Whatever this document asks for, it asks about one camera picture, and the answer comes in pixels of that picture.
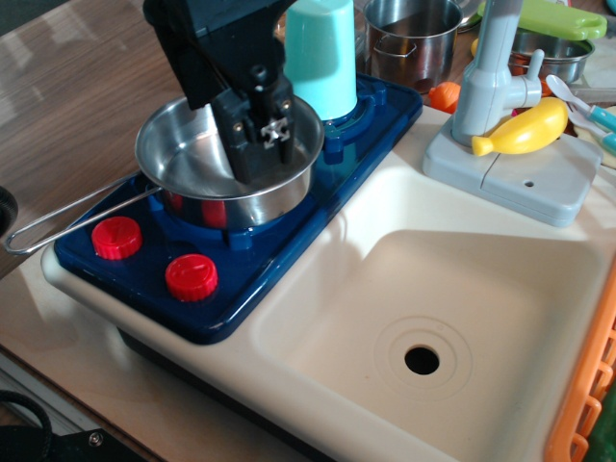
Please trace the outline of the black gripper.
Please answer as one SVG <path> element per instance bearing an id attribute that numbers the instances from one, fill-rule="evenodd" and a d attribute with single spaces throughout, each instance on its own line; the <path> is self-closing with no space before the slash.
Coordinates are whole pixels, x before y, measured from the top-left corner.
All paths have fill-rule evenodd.
<path id="1" fill-rule="evenodd" d="M 229 166 L 242 184 L 251 181 L 242 98 L 250 99 L 263 148 L 275 153 L 278 164 L 293 158 L 293 86 L 283 74 L 284 46 L 274 33 L 288 8 L 287 1 L 145 1 L 142 6 L 189 107 L 211 103 Z"/>

